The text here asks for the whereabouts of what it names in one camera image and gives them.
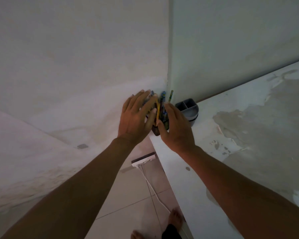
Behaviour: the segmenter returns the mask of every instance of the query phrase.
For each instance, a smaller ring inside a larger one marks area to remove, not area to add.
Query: right hand
[[[164,107],[169,118],[169,132],[166,131],[161,120],[158,121],[158,129],[163,142],[174,152],[181,153],[195,148],[195,140],[189,121],[175,106],[165,103]]]

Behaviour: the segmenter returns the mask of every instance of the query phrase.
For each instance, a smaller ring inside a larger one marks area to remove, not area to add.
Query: left hand
[[[123,138],[131,142],[134,146],[139,144],[150,132],[157,109],[154,108],[147,121],[145,117],[148,111],[153,107],[157,94],[142,107],[146,97],[150,94],[150,90],[141,90],[135,96],[129,97],[123,105],[121,120],[119,125],[118,138]]]

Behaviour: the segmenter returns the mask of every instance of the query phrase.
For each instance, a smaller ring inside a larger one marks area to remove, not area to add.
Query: gray pencil holder
[[[175,107],[184,114],[186,119],[189,121],[190,126],[193,126],[199,112],[199,108],[196,102],[192,98],[189,98],[175,104]]]

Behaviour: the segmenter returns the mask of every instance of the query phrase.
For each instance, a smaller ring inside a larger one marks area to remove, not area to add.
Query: bare foot
[[[180,231],[183,225],[183,218],[180,215],[180,213],[176,210],[173,209],[168,217],[168,224],[172,224],[173,226],[176,227],[177,232]]]
[[[131,239],[144,239],[144,237],[142,236],[141,233],[139,233],[138,231],[133,231],[131,233]]]

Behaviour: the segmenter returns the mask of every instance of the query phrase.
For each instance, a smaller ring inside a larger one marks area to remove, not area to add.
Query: tiled floor
[[[142,166],[142,171],[158,193],[160,200],[171,210],[178,207],[159,159]],[[11,209],[6,216],[0,216],[0,236],[26,213],[36,201]],[[141,232],[145,239],[159,239],[167,226],[168,211],[159,203],[145,178],[136,168],[121,170],[105,200],[86,239],[130,238],[133,230]],[[192,238],[186,224],[186,234]]]

